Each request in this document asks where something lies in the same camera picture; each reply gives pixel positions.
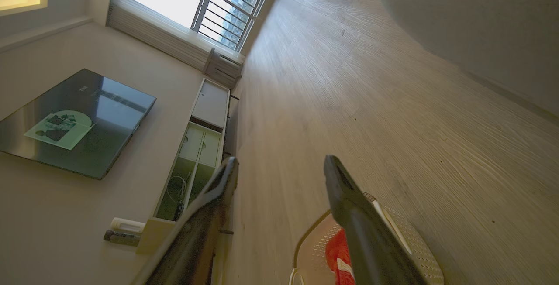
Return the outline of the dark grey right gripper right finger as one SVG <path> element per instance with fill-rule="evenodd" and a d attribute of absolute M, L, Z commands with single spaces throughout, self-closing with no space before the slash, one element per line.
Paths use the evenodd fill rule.
<path fill-rule="evenodd" d="M 357 285 L 425 285 L 395 234 L 334 155 L 324 158 L 330 211 L 345 231 Z"/>

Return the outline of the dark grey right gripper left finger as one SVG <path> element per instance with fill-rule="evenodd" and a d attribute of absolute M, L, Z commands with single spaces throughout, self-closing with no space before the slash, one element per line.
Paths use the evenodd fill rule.
<path fill-rule="evenodd" d="M 239 162 L 226 158 L 169 235 L 133 279 L 134 285 L 204 285 L 238 183 Z"/>

